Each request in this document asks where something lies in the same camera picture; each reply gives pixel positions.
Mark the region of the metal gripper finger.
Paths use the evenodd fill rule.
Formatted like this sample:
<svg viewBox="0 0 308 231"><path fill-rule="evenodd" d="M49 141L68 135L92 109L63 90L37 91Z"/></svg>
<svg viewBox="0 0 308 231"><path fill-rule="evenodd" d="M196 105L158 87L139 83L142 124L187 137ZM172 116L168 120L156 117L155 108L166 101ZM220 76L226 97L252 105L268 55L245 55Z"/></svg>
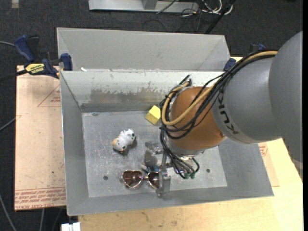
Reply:
<svg viewBox="0 0 308 231"><path fill-rule="evenodd" d="M161 154L161 148L158 142L148 141L145 143L145 146L152 154Z"/></svg>
<svg viewBox="0 0 308 231"><path fill-rule="evenodd" d="M156 189L156 194L158 197L163 197L165 194L170 192L171 177L166 171L159 172L158 174L158 188Z"/></svg>

